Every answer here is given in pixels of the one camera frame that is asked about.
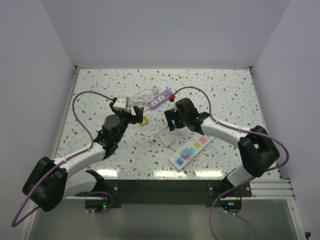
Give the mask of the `teal plug adapter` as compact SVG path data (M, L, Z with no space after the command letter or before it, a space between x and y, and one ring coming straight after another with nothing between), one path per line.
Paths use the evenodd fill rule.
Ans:
M172 123L173 128L175 129L175 128L176 128L175 120L174 120L174 119L172 119L172 120L171 120L171 123Z

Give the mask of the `yellow plug adapter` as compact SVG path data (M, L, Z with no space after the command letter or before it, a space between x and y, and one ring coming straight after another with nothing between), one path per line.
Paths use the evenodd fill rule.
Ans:
M140 126L146 126L148 124L148 119L146 116L143 117L142 122L139 124Z

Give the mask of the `light blue plug adapter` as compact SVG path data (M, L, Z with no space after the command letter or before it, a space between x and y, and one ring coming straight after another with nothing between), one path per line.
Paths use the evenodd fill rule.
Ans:
M180 156L183 159L187 159L189 158L192 154L194 153L194 149L192 147L187 147L185 149L182 150Z

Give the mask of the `white multicolour power strip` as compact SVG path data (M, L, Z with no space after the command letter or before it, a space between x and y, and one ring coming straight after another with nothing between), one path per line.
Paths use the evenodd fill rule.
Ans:
M168 158L168 161L180 172L192 161L204 148L206 148L215 138L213 136L194 134L189 141L181 145L181 148Z

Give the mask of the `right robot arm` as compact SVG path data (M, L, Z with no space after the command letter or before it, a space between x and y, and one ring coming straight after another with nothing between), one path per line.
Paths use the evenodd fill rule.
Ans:
M235 196L241 190L240 185L261 177L280 157L277 147L262 126L241 128L214 120L210 113L198 112L189 98L175 101L174 107L166 110L164 116L171 132L188 128L191 132L219 139L239 150L241 164L228 173L217 187L227 196Z

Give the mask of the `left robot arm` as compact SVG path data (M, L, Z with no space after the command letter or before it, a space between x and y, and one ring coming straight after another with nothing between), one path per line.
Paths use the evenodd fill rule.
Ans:
M117 111L108 115L93 143L66 157L41 158L26 183L22 192L43 211L53 210L64 198L67 181L85 167L110 157L119 147L129 124L143 122L144 108L134 106L135 114L130 111Z

